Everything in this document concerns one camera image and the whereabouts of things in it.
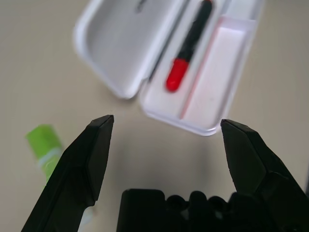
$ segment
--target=green object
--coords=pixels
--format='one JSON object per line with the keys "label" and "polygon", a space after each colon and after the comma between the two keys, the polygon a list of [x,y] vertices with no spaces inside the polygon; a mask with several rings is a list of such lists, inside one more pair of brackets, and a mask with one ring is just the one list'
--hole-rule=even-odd
{"label": "green object", "polygon": [[62,155],[61,142],[51,125],[39,125],[26,135],[48,181]]}

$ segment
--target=case lid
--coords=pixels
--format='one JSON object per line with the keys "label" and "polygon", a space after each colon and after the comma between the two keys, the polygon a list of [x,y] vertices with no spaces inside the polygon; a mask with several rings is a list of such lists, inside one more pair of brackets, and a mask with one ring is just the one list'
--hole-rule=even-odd
{"label": "case lid", "polygon": [[74,31],[78,54],[120,98],[151,76],[187,0],[92,0]]}

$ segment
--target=beige table surface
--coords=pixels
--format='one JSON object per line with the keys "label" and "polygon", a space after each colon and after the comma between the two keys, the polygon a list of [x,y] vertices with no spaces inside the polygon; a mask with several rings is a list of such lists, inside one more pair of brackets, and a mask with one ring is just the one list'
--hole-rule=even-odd
{"label": "beige table surface", "polygon": [[[0,1],[0,231],[20,231],[45,177],[24,138],[53,124],[68,146],[91,121],[115,115],[96,216],[86,231],[116,229],[121,193],[235,190],[222,135],[199,137],[147,118],[75,55],[72,29],[87,0]],[[309,152],[309,1],[269,0],[229,117],[260,132],[305,188]]]}

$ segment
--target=black plastic part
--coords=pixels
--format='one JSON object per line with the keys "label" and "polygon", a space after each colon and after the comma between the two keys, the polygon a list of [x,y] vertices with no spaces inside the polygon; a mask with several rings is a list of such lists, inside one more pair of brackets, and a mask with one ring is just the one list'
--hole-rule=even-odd
{"label": "black plastic part", "polygon": [[228,167],[240,194],[262,200],[277,227],[309,231],[309,199],[258,132],[231,120],[221,122]]}
{"label": "black plastic part", "polygon": [[158,190],[123,193],[117,232],[278,232],[264,205],[254,197],[234,193],[228,203],[207,200],[195,191],[186,202],[180,196],[165,201]]}
{"label": "black plastic part", "polygon": [[197,16],[177,56],[178,59],[184,59],[186,62],[190,63],[191,58],[195,53],[197,43],[199,42],[202,32],[211,15],[212,8],[213,8],[212,1],[210,0],[202,1]]}
{"label": "black plastic part", "polygon": [[76,232],[98,200],[107,167],[113,116],[93,120],[66,149],[22,232]]}

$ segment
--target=open white case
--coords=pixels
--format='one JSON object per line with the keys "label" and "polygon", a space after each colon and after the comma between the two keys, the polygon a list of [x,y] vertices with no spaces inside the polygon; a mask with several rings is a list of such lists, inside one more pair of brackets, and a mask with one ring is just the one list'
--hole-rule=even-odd
{"label": "open white case", "polygon": [[74,31],[75,47],[124,99],[140,91],[144,112],[199,135],[227,116],[264,0],[213,0],[190,68],[175,93],[165,88],[201,0],[92,0]]}

